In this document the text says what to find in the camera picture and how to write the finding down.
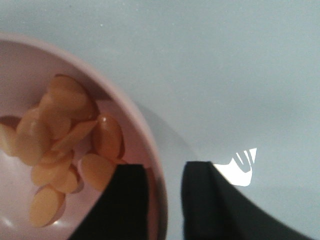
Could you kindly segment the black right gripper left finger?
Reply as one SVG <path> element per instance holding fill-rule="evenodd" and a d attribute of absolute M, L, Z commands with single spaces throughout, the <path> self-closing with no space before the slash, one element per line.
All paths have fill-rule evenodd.
<path fill-rule="evenodd" d="M 121 164 L 71 240 L 147 240 L 149 187 L 141 164 Z"/>

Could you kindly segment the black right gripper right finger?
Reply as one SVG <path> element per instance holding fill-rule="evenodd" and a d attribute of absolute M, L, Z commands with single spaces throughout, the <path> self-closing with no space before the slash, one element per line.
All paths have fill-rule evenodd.
<path fill-rule="evenodd" d="M 181 180 L 186 240 L 311 240 L 245 196 L 209 161 L 188 161 Z"/>

